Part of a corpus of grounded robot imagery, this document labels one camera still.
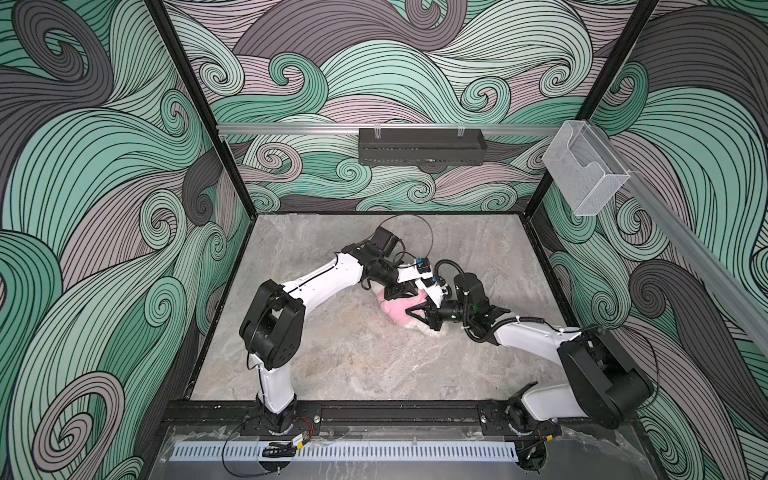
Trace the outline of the pink knitted bear sweater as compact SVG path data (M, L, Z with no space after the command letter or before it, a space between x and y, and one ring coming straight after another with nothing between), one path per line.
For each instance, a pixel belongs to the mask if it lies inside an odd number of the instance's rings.
M408 308L422 304L427 298L427 294L420 290L419 293L411 297L396 298L386 300L384 293L377 295L380 309L398 326L407 327L414 318L406 310Z

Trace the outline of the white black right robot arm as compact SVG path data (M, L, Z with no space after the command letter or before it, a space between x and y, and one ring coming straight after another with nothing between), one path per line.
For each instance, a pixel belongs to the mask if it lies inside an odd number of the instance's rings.
M531 382L511 396L506 416L516 432L568 418L615 429L655 394L648 375L605 329L557 327L541 317L514 315L491 304L482 282L470 273L458 274L452 286L435 276L406 286L425 296L406 314L429 329L456 322L474 343L520 349L563 370L563 382Z

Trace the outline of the white plush teddy bear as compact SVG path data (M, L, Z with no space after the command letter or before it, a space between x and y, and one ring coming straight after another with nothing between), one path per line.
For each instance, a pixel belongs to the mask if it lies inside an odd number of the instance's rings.
M380 292L385 293L385 289L382 286L378 285L378 284L374 284L372 286L372 291L375 293L377 302L378 302L377 295ZM414 321L411 322L407 327L402 327L402 328L409 329L409 330L414 330L414 331L419 331L419 332L421 332L424 335L427 335L429 337L435 337L435 338L440 338L440 337L443 337L445 335L444 331L433 330L427 324L425 324L422 321L417 320L415 318L414 318Z

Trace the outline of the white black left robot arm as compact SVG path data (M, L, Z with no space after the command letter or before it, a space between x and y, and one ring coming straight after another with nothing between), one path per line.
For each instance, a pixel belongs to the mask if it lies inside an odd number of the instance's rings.
M301 345L304 321L317 307L342 291L368 281L395 296L415 294L433 277L426 258L410 264L394 260L400 238L378 227L369 239L349 244L314 271L282 284L268 279L257 289L239 327L248 354L246 365L258 370L258 399L272 414L296 399L290 361Z

